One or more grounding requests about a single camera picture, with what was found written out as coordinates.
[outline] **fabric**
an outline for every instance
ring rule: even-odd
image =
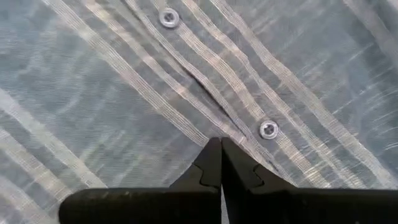
[[[0,223],[166,187],[215,136],[298,187],[398,186],[395,0],[3,0],[0,58]]]

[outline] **shirt button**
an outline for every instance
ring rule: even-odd
[[[180,22],[180,16],[174,9],[165,8],[159,13],[159,21],[164,27],[175,28]]]
[[[263,139],[274,139],[278,135],[279,127],[274,121],[267,120],[260,125],[260,135]]]

